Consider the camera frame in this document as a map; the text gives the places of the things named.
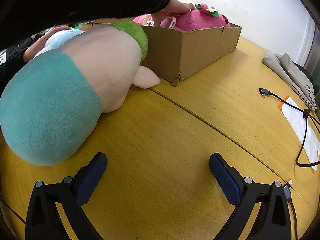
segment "white wall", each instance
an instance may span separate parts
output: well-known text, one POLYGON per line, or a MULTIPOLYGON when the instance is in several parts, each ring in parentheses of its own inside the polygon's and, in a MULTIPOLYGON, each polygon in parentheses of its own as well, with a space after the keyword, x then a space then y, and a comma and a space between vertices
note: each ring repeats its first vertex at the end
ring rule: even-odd
POLYGON ((241 36, 304 64, 315 24, 299 0, 180 0, 205 3, 242 26, 241 36))

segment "stuffed animal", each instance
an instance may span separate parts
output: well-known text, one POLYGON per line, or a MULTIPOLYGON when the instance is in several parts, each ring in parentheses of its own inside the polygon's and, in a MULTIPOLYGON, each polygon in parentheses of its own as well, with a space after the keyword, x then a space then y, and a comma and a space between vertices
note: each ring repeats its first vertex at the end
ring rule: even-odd
MULTIPOLYGON (((189 11, 182 15, 170 14, 160 24, 162 28, 171 28, 180 32, 189 32, 198 29, 208 29, 217 27, 230 27, 228 19, 218 13, 214 7, 211 9, 204 3, 196 4, 196 10, 189 11)), ((151 14, 141 15, 134 19, 140 25, 153 26, 151 14)))
POLYGON ((80 29, 70 29, 70 30, 62 30, 59 32, 56 32, 53 34, 44 44, 44 48, 39 51, 35 56, 39 56, 40 54, 44 53, 45 51, 51 50, 51 49, 57 49, 61 47, 63 44, 65 44, 68 40, 71 38, 84 33, 83 30, 80 29))
POLYGON ((81 33, 27 63, 0 99, 0 124, 11 150, 49 166, 70 157, 102 112, 120 108, 131 84, 148 88, 160 79, 140 66, 147 36, 133 21, 81 33))

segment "human hand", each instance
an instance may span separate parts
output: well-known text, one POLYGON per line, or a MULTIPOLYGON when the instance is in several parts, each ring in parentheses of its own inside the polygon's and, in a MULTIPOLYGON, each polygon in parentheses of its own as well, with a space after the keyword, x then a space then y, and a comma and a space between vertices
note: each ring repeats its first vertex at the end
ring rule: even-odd
POLYGON ((55 26, 52 30, 48 31, 45 35, 39 38, 34 44, 32 44, 23 54, 23 61, 29 62, 34 56, 44 48, 45 42, 56 32, 62 30, 70 30, 71 27, 66 25, 55 26))
POLYGON ((168 13, 186 13, 195 9, 196 8, 192 3, 181 3, 178 0, 171 0, 163 10, 152 14, 154 21, 153 26, 159 27, 161 22, 168 16, 168 13))

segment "pink plush toy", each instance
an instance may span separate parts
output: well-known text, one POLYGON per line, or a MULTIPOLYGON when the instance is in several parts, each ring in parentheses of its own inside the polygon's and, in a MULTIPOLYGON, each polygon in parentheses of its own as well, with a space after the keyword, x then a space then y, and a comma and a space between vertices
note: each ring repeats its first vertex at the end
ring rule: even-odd
MULTIPOLYGON (((140 25, 153 26, 152 16, 141 15, 134 19, 140 25)), ((214 7, 211 9, 204 3, 197 4, 196 10, 189 11, 182 15, 171 14, 161 22, 161 27, 171 28, 180 32, 189 32, 198 29, 208 29, 217 27, 230 27, 228 19, 218 13, 214 7)))

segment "cardboard box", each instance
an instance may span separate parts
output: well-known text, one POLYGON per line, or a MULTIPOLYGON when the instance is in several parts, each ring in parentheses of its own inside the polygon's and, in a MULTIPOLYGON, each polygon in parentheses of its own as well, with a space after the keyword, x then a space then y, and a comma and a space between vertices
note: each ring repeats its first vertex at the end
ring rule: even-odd
MULTIPOLYGON (((85 31, 116 19, 100 19, 81 24, 85 31)), ((148 54, 141 65, 176 86, 210 63, 236 49, 241 27, 211 28, 182 33, 173 29, 143 26, 148 36, 148 54)))

